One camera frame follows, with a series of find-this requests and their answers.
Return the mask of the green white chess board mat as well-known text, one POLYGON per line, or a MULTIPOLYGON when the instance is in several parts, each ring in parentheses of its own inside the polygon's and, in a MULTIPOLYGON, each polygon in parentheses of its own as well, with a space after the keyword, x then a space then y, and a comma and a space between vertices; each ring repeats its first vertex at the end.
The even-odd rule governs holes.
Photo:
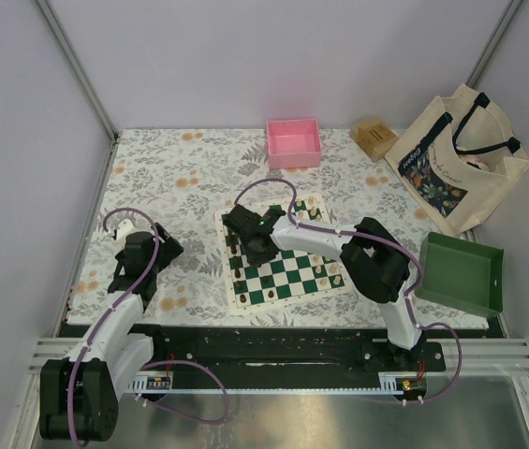
POLYGON ((259 267, 247 263, 238 236, 223 225, 223 215, 214 215, 228 307, 233 315, 269 311, 306 301, 329 299, 351 293, 353 287, 336 260, 303 251, 282 251, 259 267), (247 302, 240 302, 240 295, 247 302))

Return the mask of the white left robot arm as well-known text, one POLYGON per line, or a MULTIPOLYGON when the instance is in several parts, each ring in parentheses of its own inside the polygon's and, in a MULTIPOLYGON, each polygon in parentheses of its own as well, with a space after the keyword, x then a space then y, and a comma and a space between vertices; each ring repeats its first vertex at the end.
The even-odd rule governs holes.
POLYGON ((81 342, 60 359, 44 363, 39 375, 39 431, 45 440, 104 442, 112 435, 119 401, 143 366, 158 369, 166 344, 131 331, 153 298, 158 274, 184 251, 156 223, 150 231, 125 236, 115 255, 109 303, 81 342))

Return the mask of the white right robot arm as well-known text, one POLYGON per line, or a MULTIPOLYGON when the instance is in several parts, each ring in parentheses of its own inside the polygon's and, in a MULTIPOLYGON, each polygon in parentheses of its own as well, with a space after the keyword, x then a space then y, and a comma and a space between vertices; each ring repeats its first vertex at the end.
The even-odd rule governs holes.
POLYGON ((268 263, 282 251, 301 251, 342 263, 354 290, 381 311, 392 344, 392 363, 410 370, 423 360, 421 330, 401 293, 410 277, 409 266, 415 265, 418 275, 422 267, 377 220, 364 218, 356 225, 334 227, 274 208, 260 215, 236 205, 222 215, 222 224, 238 237, 252 266, 268 263))

